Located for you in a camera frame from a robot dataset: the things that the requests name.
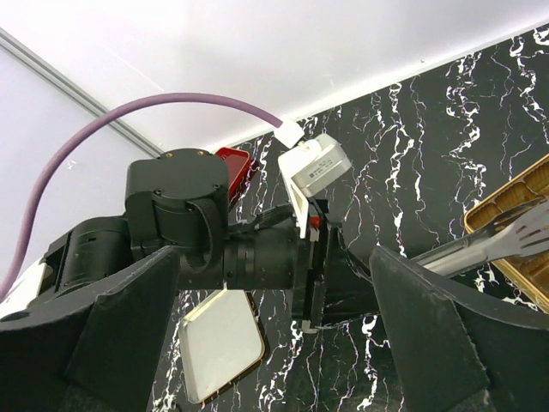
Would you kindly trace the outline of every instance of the metal ceiling trim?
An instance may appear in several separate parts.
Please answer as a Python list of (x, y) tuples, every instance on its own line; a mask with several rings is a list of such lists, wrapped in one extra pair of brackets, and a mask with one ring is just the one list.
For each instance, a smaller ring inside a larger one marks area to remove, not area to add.
[[(19, 40), (1, 27), (0, 48), (4, 49), (9, 55), (16, 58), (19, 62), (27, 66), (34, 73), (49, 82), (54, 88), (68, 96), (80, 107), (83, 107), (94, 116), (98, 117), (109, 111), (82, 88), (79, 88), (71, 80), (59, 73), (58, 70), (25, 47)], [(164, 152), (158, 146), (152, 144), (137, 130), (128, 126), (121, 120), (115, 120), (111, 122), (109, 126), (152, 157), (158, 157)]]

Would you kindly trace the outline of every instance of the robotic arm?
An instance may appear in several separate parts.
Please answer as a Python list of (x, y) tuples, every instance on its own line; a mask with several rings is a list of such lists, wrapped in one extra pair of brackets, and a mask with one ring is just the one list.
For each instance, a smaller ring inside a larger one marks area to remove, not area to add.
[[(293, 318), (306, 329), (376, 312), (367, 268), (345, 247), (340, 223), (330, 216), (326, 202), (305, 197), (294, 183), (314, 196), (350, 163), (330, 136), (309, 142), (320, 143), (320, 150), (311, 154), (297, 178), (295, 173), (287, 179), (293, 206), (281, 205), (232, 226), (230, 176), (220, 157), (184, 148), (132, 163), (125, 214), (84, 221), (53, 242), (45, 254), (52, 271), (30, 306), (92, 285), (175, 246), (179, 290), (283, 289), (291, 298)], [(303, 151), (311, 149), (298, 146), (288, 152), (294, 165)], [(315, 175), (315, 167), (323, 169)]]

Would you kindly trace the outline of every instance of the white connector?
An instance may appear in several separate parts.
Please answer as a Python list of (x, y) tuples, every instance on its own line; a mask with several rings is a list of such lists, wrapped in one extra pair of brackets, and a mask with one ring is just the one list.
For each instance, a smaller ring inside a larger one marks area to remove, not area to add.
[(274, 137), (287, 148), (292, 148), (305, 133), (301, 126), (290, 118), (281, 116), (281, 119), (283, 123), (281, 127), (274, 129)]
[(0, 302), (0, 318), (27, 309), (31, 300), (39, 295), (40, 286), (47, 270), (48, 266), (40, 258), (17, 278), (6, 295), (6, 299)]

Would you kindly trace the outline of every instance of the white wall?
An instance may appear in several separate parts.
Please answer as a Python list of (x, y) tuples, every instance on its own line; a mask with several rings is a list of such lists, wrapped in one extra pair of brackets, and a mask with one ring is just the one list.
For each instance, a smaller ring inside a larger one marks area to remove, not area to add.
[[(0, 50), (0, 279), (8, 271), (28, 194), (51, 155), (92, 116)], [(25, 269), (80, 221), (124, 211), (128, 165), (147, 156), (119, 134), (91, 136), (51, 179)]]
[[(0, 27), (107, 106), (202, 91), (297, 116), (545, 21), (547, 0), (0, 0)], [(203, 106), (128, 122), (166, 149), (264, 130)]]

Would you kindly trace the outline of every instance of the black marble wall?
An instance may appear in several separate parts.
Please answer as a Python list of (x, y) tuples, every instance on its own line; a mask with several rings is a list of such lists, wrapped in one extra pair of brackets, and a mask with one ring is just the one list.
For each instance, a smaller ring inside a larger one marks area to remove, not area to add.
[[(308, 136), (329, 133), (353, 162), (324, 193), (351, 250), (366, 260), (381, 244), (412, 257), (461, 236), (468, 209), (548, 152), (548, 92), (545, 26), (304, 121)], [(233, 219), (287, 202), (276, 161), (283, 147), (263, 136), (242, 148), (259, 170)], [(535, 310), (488, 266), (458, 281)], [(305, 335), (284, 294), (261, 291), (253, 297), (269, 353), (213, 402), (187, 403), (176, 326), (205, 296), (182, 294), (174, 307), (151, 410), (405, 409), (380, 317)]]

